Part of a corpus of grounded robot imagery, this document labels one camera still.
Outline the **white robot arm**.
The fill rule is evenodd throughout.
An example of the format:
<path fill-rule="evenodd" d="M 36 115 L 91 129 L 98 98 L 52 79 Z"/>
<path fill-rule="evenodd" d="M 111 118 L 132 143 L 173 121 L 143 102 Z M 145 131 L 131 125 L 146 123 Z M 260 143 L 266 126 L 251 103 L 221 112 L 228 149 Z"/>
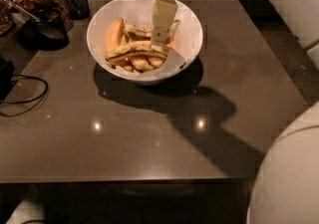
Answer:
<path fill-rule="evenodd" d="M 319 0 L 269 0 L 319 66 Z M 319 224 L 319 103 L 276 138 L 254 182 L 246 224 Z"/>

